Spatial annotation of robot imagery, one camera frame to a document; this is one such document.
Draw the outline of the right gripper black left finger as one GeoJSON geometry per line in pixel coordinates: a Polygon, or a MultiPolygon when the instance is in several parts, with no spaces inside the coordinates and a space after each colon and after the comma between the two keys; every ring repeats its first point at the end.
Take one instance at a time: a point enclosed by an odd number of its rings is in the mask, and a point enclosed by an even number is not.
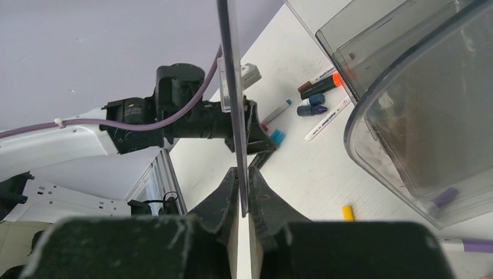
{"type": "Polygon", "coordinates": [[[219,186],[187,213],[197,217],[199,224],[223,246],[230,242],[231,230],[237,217],[238,185],[237,168],[231,167],[219,186]]]}

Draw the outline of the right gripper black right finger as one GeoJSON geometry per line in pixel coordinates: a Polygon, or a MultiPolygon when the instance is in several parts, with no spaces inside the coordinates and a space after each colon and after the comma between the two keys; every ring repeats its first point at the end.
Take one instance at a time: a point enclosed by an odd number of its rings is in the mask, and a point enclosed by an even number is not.
{"type": "Polygon", "coordinates": [[[277,249],[275,235],[289,222],[310,222],[274,192],[257,167],[248,169],[249,213],[256,242],[264,251],[277,249]]]}

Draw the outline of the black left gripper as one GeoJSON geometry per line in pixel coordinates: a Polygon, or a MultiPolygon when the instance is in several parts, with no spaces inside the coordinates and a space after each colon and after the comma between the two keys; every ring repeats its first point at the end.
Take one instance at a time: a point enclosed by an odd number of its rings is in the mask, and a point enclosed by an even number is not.
{"type": "MultiPolygon", "coordinates": [[[[261,169],[275,153],[277,145],[261,127],[258,118],[258,104],[253,100],[244,100],[246,110],[245,132],[246,152],[254,155],[249,168],[261,169]]],[[[168,141],[176,138],[220,138],[231,152],[235,152],[233,124],[229,113],[222,112],[220,102],[203,101],[199,104],[199,115],[194,120],[186,120],[182,117],[174,123],[163,128],[165,138],[168,141]]]]}

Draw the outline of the orange tip black highlighter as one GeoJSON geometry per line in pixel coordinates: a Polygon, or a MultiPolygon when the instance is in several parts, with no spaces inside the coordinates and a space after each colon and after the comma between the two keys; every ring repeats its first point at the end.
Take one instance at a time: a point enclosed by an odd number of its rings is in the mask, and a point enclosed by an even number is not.
{"type": "Polygon", "coordinates": [[[330,77],[327,77],[324,80],[319,81],[316,84],[310,85],[308,88],[302,90],[300,93],[300,99],[304,100],[312,95],[325,93],[341,85],[342,85],[341,75],[339,73],[334,73],[330,77]]]}

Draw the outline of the clear drawer organizer box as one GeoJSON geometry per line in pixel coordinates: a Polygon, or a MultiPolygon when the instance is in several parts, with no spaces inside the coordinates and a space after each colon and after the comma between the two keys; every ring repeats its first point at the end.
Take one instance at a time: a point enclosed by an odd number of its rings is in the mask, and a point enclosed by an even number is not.
{"type": "Polygon", "coordinates": [[[349,157],[438,228],[492,212],[492,2],[288,1],[354,102],[349,157]]]}

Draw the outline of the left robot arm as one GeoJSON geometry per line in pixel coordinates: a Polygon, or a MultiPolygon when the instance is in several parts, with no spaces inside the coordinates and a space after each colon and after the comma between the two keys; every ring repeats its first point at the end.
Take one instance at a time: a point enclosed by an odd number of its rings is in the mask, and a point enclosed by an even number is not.
{"type": "Polygon", "coordinates": [[[220,73],[227,90],[223,59],[209,73],[177,63],[156,71],[153,95],[108,103],[71,119],[55,119],[1,132],[1,220],[53,223],[71,215],[126,216],[136,208],[151,212],[149,201],[117,201],[70,190],[34,177],[32,171],[71,160],[124,155],[178,138],[220,138],[235,151],[235,124],[224,101],[202,94],[220,73]]]}

